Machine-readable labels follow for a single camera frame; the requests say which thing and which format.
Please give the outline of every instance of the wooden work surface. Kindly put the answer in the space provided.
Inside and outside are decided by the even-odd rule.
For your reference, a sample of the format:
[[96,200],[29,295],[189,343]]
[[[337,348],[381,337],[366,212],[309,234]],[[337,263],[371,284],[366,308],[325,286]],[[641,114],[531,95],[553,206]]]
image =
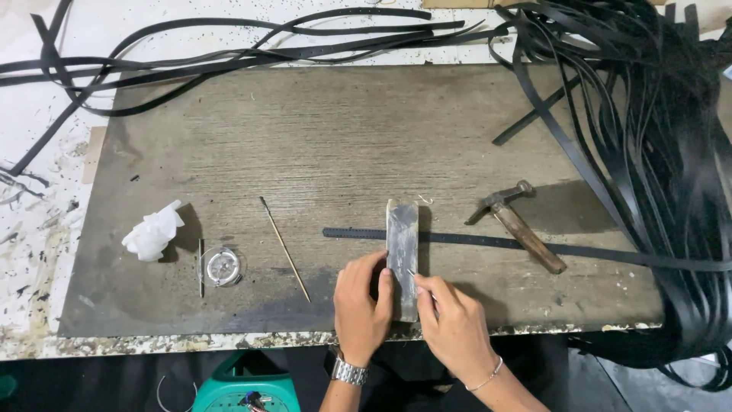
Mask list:
[[[559,85],[554,67],[533,67],[531,75],[544,96]],[[114,105],[173,86],[125,89]],[[463,221],[478,198],[522,178],[537,198],[513,206],[543,240],[632,250],[543,123],[503,147],[490,143],[529,109],[514,75],[498,65],[303,67],[240,70],[144,114],[113,118],[59,333],[331,331],[336,273],[384,243],[324,238],[323,227],[383,229],[389,198],[422,195],[433,202],[420,201],[421,230],[508,237],[495,219]],[[553,112],[571,130],[566,103]],[[186,226],[165,262],[139,262],[122,238],[175,199],[185,205]],[[238,285],[198,297],[198,238],[239,254],[246,270]],[[645,268],[564,257],[569,269],[554,276],[524,251],[420,248],[421,272],[480,299],[492,331],[662,322]]]

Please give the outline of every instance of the forearm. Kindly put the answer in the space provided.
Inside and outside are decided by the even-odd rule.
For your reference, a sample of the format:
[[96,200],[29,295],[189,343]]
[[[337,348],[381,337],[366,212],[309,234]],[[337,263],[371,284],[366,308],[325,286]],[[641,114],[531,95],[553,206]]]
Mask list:
[[320,412],[356,412],[359,408],[361,386],[341,380],[331,380]]
[[493,412],[549,412],[506,365],[495,378],[473,393]]

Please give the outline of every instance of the hammer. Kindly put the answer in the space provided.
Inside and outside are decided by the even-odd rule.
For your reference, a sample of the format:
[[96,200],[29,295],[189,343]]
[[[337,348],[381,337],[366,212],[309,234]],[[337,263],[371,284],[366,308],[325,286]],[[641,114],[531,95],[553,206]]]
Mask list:
[[465,221],[465,224],[475,224],[487,211],[492,211],[498,221],[521,243],[524,249],[537,258],[547,271],[557,275],[567,269],[567,265],[547,249],[547,246],[526,225],[526,222],[508,205],[519,196],[531,197],[533,195],[535,195],[534,188],[529,182],[519,180],[516,187],[497,191],[481,199],[478,203],[478,210]]

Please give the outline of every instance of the wooden hammer handle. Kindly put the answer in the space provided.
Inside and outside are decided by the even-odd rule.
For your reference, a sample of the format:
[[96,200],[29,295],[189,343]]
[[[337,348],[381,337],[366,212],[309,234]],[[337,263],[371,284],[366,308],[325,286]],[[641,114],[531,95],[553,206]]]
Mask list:
[[521,245],[546,268],[547,271],[558,275],[567,269],[567,265],[557,257],[554,253],[547,249],[544,242],[541,241],[529,228],[523,219],[506,205],[494,205],[494,216],[504,225],[511,235],[518,240]]

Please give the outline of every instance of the dark floor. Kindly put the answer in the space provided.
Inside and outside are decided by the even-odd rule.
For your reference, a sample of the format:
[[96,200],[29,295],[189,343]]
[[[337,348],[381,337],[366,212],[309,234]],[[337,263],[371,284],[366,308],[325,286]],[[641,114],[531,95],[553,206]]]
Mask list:
[[[0,364],[0,375],[12,374],[18,389],[0,401],[0,411],[170,411],[187,410],[200,386],[231,352],[107,356]],[[702,383],[714,367],[702,361],[674,365],[682,376]],[[569,411],[652,412],[725,411],[732,392],[708,394],[668,380],[655,370],[620,367],[569,351]]]

